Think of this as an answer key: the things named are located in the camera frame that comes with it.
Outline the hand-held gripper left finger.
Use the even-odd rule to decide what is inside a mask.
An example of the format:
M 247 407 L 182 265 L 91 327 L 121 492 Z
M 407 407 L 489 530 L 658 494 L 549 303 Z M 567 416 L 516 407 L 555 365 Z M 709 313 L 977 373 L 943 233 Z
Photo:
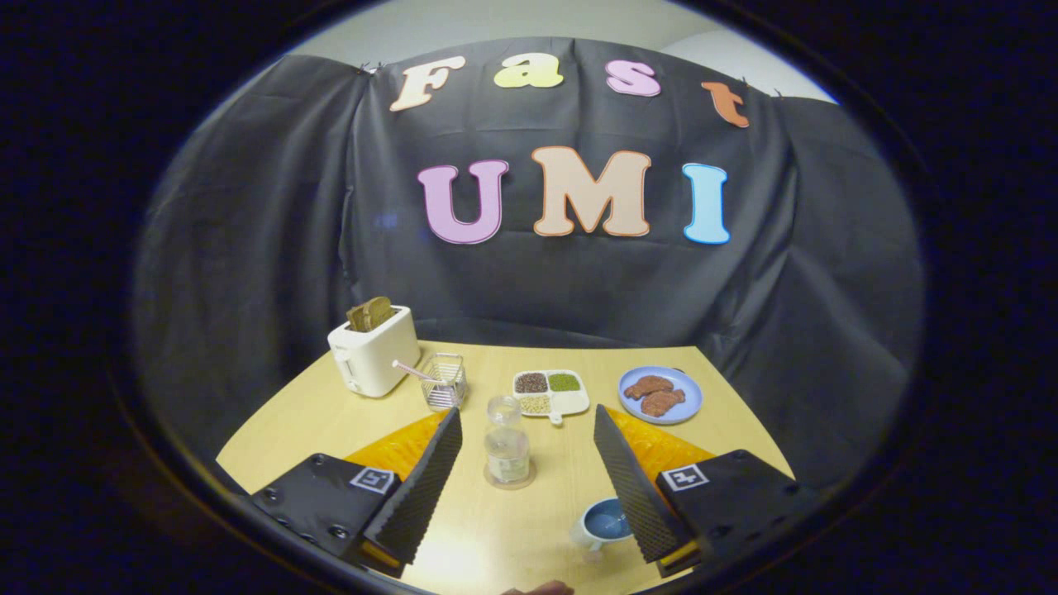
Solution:
M 344 459 L 309 455 L 250 501 L 341 561 L 400 578 L 423 542 L 462 441 L 460 411 L 437 412 Z

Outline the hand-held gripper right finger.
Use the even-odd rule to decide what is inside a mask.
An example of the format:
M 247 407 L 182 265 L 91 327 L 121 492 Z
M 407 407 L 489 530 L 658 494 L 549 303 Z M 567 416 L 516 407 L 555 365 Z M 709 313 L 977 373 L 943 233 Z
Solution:
M 737 562 L 789 530 L 817 491 L 747 450 L 712 455 L 604 404 L 592 441 L 649 564 L 669 577 Z

